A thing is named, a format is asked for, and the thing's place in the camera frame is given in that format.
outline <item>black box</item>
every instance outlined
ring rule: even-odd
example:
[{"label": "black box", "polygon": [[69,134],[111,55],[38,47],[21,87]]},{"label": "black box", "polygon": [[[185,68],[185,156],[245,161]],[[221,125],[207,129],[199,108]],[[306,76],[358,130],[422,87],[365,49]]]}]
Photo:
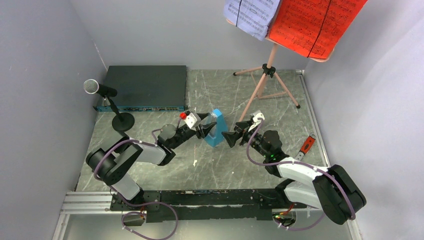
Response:
[{"label": "black box", "polygon": [[[180,111],[186,106],[187,67],[176,66],[109,66],[103,84],[117,90],[112,100],[120,112]],[[98,112],[111,112],[102,106]]]}]

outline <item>blue sheet music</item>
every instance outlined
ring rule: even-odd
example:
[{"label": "blue sheet music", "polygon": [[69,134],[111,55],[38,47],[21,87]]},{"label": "blue sheet music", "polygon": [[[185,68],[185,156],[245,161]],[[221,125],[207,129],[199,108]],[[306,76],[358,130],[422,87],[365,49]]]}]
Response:
[{"label": "blue sheet music", "polygon": [[251,36],[264,40],[280,0],[225,0],[224,16]]}]

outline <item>gray floor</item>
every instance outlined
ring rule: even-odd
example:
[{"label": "gray floor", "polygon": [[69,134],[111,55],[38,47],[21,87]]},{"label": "gray floor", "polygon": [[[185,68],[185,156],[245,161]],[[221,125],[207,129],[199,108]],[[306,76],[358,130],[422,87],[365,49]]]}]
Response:
[{"label": "gray floor", "polygon": [[[189,70],[187,104],[199,113],[218,108],[227,125],[234,126],[254,91],[255,84],[248,73],[233,76],[233,72],[234,70]],[[261,73],[257,71],[254,74],[256,81]],[[294,157],[314,130],[306,108],[305,93],[296,72],[278,71],[278,74],[302,107],[297,109],[286,95],[273,99],[255,99],[248,113],[261,110],[265,123],[260,132],[277,130],[283,143],[283,151]],[[268,80],[264,93],[274,94],[281,90],[282,87],[274,77]],[[132,114],[135,117],[135,126],[126,133],[135,139],[153,142],[151,130],[169,123],[176,125],[179,112]],[[98,114],[88,153],[113,131],[113,117],[111,112]],[[302,161],[323,166],[318,145],[315,143]],[[204,140],[193,137],[174,151],[176,157],[168,165],[136,162],[129,174],[145,190],[274,188],[282,181],[281,178],[268,174],[264,167],[250,163],[246,158],[246,146],[229,148],[226,142],[222,142],[212,148]],[[251,151],[251,156],[258,162],[263,161],[263,157],[254,150]],[[108,191],[109,188],[93,179],[91,169],[84,164],[76,190]]]}]

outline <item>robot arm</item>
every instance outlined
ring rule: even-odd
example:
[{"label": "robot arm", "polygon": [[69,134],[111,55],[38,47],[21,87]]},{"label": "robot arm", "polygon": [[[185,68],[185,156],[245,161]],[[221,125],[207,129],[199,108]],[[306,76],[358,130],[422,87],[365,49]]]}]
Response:
[{"label": "robot arm", "polygon": [[206,125],[200,122],[209,113],[195,113],[186,111],[181,114],[181,119],[186,123],[181,127],[172,124],[163,126],[160,130],[156,144],[137,141],[126,135],[124,132],[114,131],[111,136],[102,144],[90,152],[85,162],[95,171],[100,161],[113,147],[120,145],[113,154],[107,156],[98,169],[98,177],[108,186],[119,192],[130,204],[140,204],[144,202],[143,189],[127,173],[134,162],[152,163],[158,166],[167,165],[174,157],[172,149],[177,148],[182,143],[193,136],[199,139],[208,135],[216,122]]},{"label": "robot arm", "polygon": [[[250,146],[265,157],[263,163],[258,165],[265,166],[272,175],[286,178],[275,188],[282,199],[322,209],[328,218],[339,225],[352,216],[342,191],[355,213],[367,203],[365,196],[341,166],[333,165],[327,168],[295,160],[281,150],[283,144],[275,130],[267,130],[263,135],[254,135],[254,131],[264,119],[264,115],[257,111],[249,121],[237,122],[233,132],[223,132],[222,135],[231,148],[239,139],[240,145],[251,140]],[[322,172],[332,176],[342,191]]]}]

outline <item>sheet music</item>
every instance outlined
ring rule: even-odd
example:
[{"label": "sheet music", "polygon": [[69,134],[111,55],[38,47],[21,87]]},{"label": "sheet music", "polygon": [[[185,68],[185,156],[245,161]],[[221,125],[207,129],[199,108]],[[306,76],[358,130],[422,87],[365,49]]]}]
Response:
[{"label": "sheet music", "polygon": [[296,53],[327,59],[367,0],[283,0],[269,38]]},{"label": "sheet music", "polygon": [[241,30],[262,41],[279,3],[280,0],[225,0],[224,16]]}]

